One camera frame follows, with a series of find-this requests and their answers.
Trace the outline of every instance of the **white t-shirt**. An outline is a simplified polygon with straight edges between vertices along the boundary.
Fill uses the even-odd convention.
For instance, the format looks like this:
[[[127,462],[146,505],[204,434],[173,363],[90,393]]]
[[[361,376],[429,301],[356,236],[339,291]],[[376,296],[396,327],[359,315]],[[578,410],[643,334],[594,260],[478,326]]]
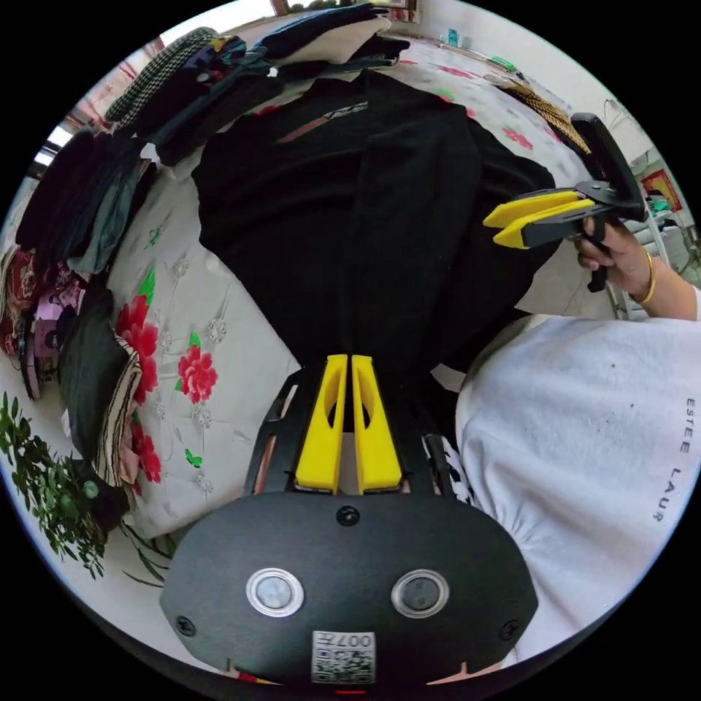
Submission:
[[[672,534],[701,468],[701,323],[521,320],[466,377],[456,436],[456,494],[509,531],[535,584],[515,664],[604,615]]]

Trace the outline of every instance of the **gold bracelet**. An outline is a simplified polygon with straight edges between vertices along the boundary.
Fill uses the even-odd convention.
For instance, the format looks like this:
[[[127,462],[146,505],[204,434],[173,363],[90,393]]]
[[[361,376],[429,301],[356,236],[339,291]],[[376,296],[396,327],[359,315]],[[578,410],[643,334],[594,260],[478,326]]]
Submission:
[[[655,294],[655,282],[657,281],[655,263],[652,259],[652,256],[648,252],[647,248],[643,248],[643,250],[645,251],[645,255],[648,257],[648,264],[650,266],[650,289],[642,299],[636,299],[633,297],[633,300],[637,302],[641,307],[644,307],[652,299],[652,296]]]

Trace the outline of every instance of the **red poster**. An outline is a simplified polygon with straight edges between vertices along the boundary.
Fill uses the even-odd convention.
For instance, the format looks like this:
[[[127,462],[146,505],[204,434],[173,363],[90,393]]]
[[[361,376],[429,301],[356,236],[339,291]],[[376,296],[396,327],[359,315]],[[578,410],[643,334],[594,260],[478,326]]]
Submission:
[[[683,209],[679,195],[677,195],[677,191],[674,189],[670,176],[667,175],[664,168],[656,170],[654,173],[644,177],[642,182],[645,192],[648,194],[651,190],[660,191],[664,195],[664,198],[670,203],[673,212],[678,212]]]

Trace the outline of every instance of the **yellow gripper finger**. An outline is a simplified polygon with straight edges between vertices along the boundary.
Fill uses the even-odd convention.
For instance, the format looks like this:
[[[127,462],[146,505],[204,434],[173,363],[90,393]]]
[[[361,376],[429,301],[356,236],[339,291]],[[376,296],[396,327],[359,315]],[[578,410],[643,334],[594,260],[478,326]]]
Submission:
[[[353,421],[356,433],[356,464],[360,493],[398,489],[402,468],[380,398],[378,381],[368,356],[350,360],[353,382]],[[367,412],[365,425],[363,407]]]
[[[524,244],[524,237],[521,230],[527,224],[533,224],[548,217],[554,217],[560,214],[570,214],[571,212],[577,212],[579,210],[586,210],[590,207],[594,207],[594,202],[590,199],[580,199],[577,202],[572,202],[570,204],[563,204],[559,207],[553,207],[551,210],[541,210],[535,214],[521,217],[516,219],[509,226],[502,229],[495,237],[494,243],[500,246],[507,246],[509,248],[529,248]]]
[[[574,190],[515,199],[495,207],[482,224],[491,229],[505,229],[517,219],[551,210],[553,207],[561,207],[563,204],[569,204],[570,202],[577,202],[579,199],[580,195]]]
[[[326,359],[321,388],[314,404],[295,479],[301,489],[336,494],[341,465],[348,356]]]

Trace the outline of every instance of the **checkered fabric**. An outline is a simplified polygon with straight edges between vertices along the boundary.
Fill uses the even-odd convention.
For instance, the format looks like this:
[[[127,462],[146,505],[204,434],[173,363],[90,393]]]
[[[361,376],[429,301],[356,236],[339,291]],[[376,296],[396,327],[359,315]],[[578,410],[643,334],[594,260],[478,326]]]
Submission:
[[[199,27],[166,46],[137,75],[136,79],[107,110],[109,122],[124,127],[132,123],[156,91],[192,56],[218,36],[209,27]]]
[[[537,112],[550,126],[564,134],[570,141],[574,142],[587,155],[591,153],[586,142],[572,126],[570,118],[554,104],[537,95],[532,90],[519,86],[517,88],[503,88],[505,92],[515,97],[520,102],[527,104],[532,110]]]

